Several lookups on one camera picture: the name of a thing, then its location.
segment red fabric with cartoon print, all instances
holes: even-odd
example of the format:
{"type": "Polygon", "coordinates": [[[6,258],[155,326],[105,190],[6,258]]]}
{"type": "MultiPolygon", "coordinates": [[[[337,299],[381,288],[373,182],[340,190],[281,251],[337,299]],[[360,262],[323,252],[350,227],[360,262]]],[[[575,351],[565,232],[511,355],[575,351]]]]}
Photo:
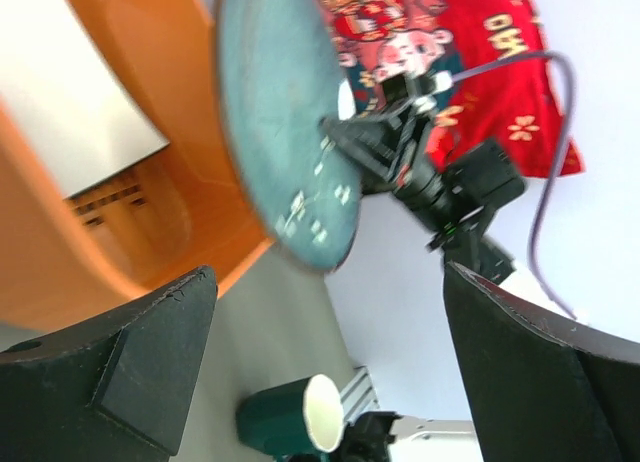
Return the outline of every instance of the red fabric with cartoon print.
{"type": "MultiPolygon", "coordinates": [[[[359,113],[380,105],[377,84],[404,71],[463,71],[545,48],[531,0],[317,0],[359,113]]],[[[428,152],[443,168],[496,137],[523,175],[547,177],[562,122],[548,63],[478,76],[437,97],[428,152]]],[[[562,175],[579,173],[572,143],[562,175]]]]}

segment white wall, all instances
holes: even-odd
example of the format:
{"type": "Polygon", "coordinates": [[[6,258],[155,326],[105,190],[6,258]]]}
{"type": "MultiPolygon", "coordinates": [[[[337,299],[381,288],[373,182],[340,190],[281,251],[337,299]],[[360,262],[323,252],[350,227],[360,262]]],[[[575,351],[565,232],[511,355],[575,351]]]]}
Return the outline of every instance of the white wall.
{"type": "Polygon", "coordinates": [[[0,101],[65,197],[166,146],[67,0],[0,0],[0,40],[0,101]]]}
{"type": "MultiPolygon", "coordinates": [[[[537,3],[550,47],[577,69],[573,134],[587,164],[585,175],[557,185],[541,243],[543,270],[566,301],[588,310],[592,325],[640,341],[640,0],[537,3]]],[[[540,187],[531,183],[490,230],[523,261],[540,187]]],[[[428,241],[392,200],[366,200],[353,253],[327,283],[351,354],[370,368],[383,408],[469,418],[440,262],[423,249],[428,241]]]]}
{"type": "Polygon", "coordinates": [[[389,448],[393,462],[483,462],[475,437],[403,440],[389,448]]]}

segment purple cable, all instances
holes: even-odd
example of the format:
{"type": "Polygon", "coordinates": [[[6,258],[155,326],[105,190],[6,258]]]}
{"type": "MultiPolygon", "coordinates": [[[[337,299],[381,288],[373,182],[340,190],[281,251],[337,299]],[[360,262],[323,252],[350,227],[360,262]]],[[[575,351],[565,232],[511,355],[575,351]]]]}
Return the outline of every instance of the purple cable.
{"type": "Polygon", "coordinates": [[[518,54],[513,57],[509,57],[507,59],[496,60],[494,62],[489,62],[488,64],[465,70],[464,72],[453,75],[452,79],[453,83],[456,84],[471,77],[475,77],[476,75],[484,74],[486,72],[490,72],[507,65],[531,59],[549,59],[557,62],[565,79],[566,98],[565,116],[562,122],[562,127],[560,129],[560,135],[558,136],[558,144],[553,155],[551,173],[549,174],[549,178],[546,180],[544,188],[542,189],[542,196],[540,197],[540,201],[538,202],[538,208],[536,209],[533,224],[531,226],[531,232],[529,234],[529,246],[527,248],[529,269],[538,279],[538,283],[540,284],[540,287],[542,287],[542,290],[544,290],[544,292],[547,294],[547,297],[549,297],[551,301],[558,305],[558,307],[560,307],[569,317],[577,320],[577,316],[574,310],[568,304],[563,302],[562,299],[549,286],[544,276],[542,275],[542,271],[540,270],[540,265],[538,263],[538,244],[540,242],[542,224],[544,222],[547,208],[549,206],[551,192],[553,191],[558,176],[562,172],[562,167],[564,166],[564,161],[567,157],[567,151],[569,150],[569,129],[571,128],[571,122],[574,115],[576,89],[575,76],[571,63],[564,55],[557,52],[527,52],[524,54],[518,54]]]}

